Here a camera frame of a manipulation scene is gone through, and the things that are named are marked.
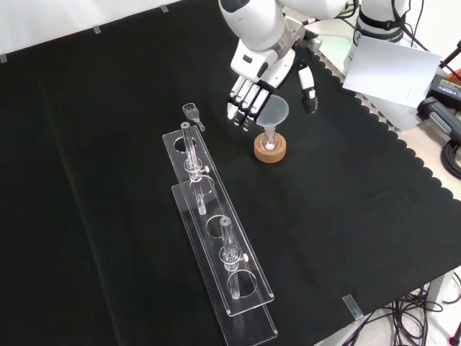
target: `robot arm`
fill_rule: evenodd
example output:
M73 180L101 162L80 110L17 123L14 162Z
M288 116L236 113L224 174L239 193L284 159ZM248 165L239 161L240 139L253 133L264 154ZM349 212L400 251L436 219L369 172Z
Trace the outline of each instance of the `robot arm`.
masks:
M230 65L240 77L229 94L228 118L247 129L289 74L295 60L293 45L305 38L303 25L285 18L282 7L310 17L332 18L346 0L218 1L224 19L240 38Z

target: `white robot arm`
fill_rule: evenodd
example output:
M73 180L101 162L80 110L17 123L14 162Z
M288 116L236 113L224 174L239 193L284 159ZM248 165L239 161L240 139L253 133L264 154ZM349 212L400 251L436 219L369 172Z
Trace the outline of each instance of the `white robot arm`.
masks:
M247 129L290 72L295 60L293 45L305 38L303 25L285 18L282 7L324 19L335 17L345 0L218 1L224 19L240 38L230 65L240 77L229 95L228 118Z
M231 68L239 75L228 98L228 118L247 129L265 106L270 94L283 82L295 60L295 43L305 39L303 25L285 18L282 7L288 6L317 19L336 17L346 0L218 0L224 19L240 38ZM354 33L390 42L403 36L394 22L408 8L409 0L362 0ZM303 66L299 72L306 108L315 104L315 89L310 69Z

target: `clear acrylic stand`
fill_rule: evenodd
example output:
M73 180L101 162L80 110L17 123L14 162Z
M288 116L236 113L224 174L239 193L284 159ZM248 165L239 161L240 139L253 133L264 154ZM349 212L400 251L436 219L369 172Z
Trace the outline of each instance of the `clear acrylic stand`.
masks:
M196 126L163 136L179 184L171 189L226 344L277 336L266 303L274 294Z

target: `white card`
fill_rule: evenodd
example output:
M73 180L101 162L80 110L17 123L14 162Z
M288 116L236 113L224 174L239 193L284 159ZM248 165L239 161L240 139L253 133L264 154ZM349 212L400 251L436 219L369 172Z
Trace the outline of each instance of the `white card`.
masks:
M362 36L344 88L417 108L440 59L437 54Z

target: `black tablecloth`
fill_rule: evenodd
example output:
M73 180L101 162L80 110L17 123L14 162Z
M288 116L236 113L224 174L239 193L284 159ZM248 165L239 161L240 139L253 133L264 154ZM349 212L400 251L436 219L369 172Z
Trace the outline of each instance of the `black tablecloth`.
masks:
M4 279L20 293L3 345L43 330L49 345L221 342L161 138L187 102L274 291L271 345L346 326L347 294L369 313L461 265L461 203L307 52L319 110L305 114L291 73L277 91L287 155L255 160L260 129L225 114L236 44L216 1L189 0L0 66L0 219L15 259Z

